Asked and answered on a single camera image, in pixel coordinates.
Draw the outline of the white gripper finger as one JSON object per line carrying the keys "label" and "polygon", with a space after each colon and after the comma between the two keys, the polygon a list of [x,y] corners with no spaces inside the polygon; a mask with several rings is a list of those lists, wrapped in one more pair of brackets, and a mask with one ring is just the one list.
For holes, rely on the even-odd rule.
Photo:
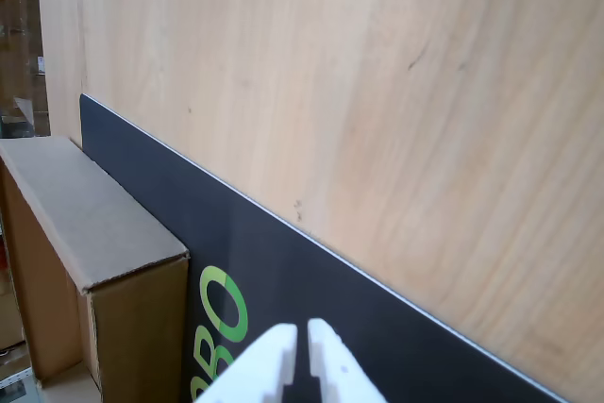
{"label": "white gripper finger", "polygon": [[280,402],[294,381],[297,327],[270,327],[204,390],[196,402]]}
{"label": "white gripper finger", "polygon": [[310,374],[319,379],[322,402],[385,402],[342,338],[325,320],[308,322]]}

